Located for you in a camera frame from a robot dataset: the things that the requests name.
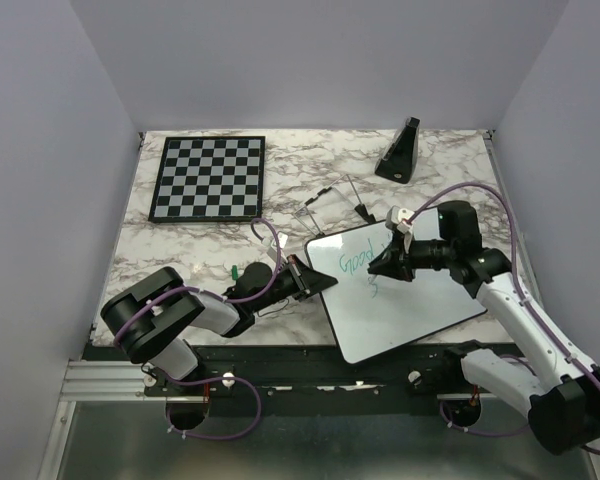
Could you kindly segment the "white whiteboard black frame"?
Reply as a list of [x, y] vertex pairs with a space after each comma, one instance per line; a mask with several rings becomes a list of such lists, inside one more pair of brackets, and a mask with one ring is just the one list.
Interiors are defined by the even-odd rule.
[[391, 240], [382, 222], [310, 240], [310, 266], [338, 284], [321, 293], [342, 357], [358, 364], [486, 312], [445, 271], [424, 270], [412, 283], [378, 276], [367, 267]]

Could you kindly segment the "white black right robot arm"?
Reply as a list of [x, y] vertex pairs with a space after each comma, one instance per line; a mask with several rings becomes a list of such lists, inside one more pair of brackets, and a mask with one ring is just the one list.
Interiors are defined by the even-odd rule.
[[419, 270], [448, 271], [498, 319], [528, 364], [519, 367], [469, 342], [441, 365], [442, 384], [454, 392], [475, 385], [496, 395], [526, 418], [554, 455], [589, 449], [600, 439], [600, 366], [522, 288], [509, 258], [483, 246], [477, 212], [468, 202], [443, 202], [436, 214], [438, 238], [418, 240], [414, 212], [391, 208], [386, 227], [392, 238], [370, 262], [369, 274], [411, 282]]

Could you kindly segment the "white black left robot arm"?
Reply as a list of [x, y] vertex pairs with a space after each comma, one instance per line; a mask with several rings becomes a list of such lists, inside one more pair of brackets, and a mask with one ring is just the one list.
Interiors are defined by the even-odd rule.
[[295, 255], [274, 272], [262, 262], [249, 264], [221, 296], [184, 285], [172, 267], [163, 267], [116, 295], [100, 316], [133, 364], [149, 363], [167, 373], [181, 395], [194, 393], [202, 380], [199, 357], [181, 333], [189, 326], [234, 338], [251, 328], [258, 312], [292, 298], [303, 301], [338, 284]]

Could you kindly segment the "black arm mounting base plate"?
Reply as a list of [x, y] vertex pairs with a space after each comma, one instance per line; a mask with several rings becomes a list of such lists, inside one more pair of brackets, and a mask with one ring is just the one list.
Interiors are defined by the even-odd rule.
[[113, 347], [88, 346], [88, 365], [138, 378], [135, 399], [163, 402], [177, 423], [208, 417], [434, 415], [441, 400], [456, 417], [477, 418], [481, 393], [461, 376], [471, 343], [406, 345], [360, 364], [335, 346], [202, 346], [201, 377], [180, 386], [151, 366], [133, 365]]

